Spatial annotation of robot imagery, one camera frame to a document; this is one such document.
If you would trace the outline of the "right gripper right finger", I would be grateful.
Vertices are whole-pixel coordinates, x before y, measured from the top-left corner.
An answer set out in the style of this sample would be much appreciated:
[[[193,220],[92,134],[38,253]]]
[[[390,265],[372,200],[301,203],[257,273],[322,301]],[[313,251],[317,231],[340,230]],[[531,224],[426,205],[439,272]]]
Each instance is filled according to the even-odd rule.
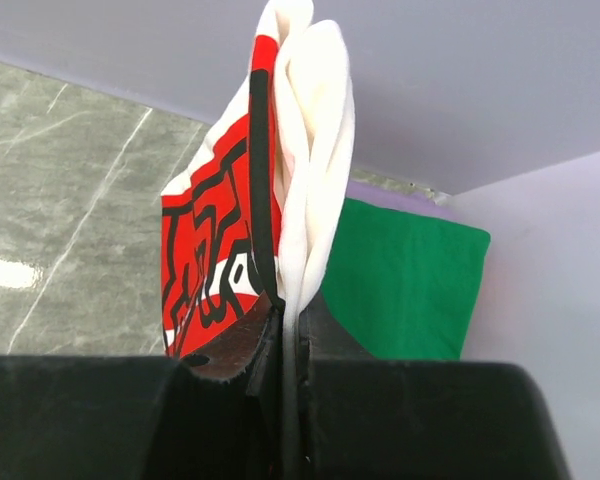
[[[372,356],[338,322],[322,294],[299,319],[298,402],[303,479],[342,478],[353,432],[353,367]]]

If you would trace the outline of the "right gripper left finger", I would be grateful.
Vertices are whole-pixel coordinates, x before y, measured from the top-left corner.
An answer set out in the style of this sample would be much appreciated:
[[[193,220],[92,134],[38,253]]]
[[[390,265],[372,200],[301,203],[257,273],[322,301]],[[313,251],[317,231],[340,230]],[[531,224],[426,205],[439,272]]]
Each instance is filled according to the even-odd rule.
[[[243,318],[187,356],[197,479],[279,473],[281,318],[263,294]]]

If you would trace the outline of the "white t shirt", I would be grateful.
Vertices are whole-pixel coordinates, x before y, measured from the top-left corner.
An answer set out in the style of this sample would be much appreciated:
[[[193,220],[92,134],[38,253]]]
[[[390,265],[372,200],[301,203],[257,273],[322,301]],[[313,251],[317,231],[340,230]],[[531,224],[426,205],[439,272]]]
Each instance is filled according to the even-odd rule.
[[[166,354],[189,369],[158,475],[197,479],[195,384],[184,359],[265,294],[281,318],[279,473],[301,478],[299,319],[325,275],[349,180],[355,107],[339,25],[310,1],[270,1],[248,74],[161,193]]]

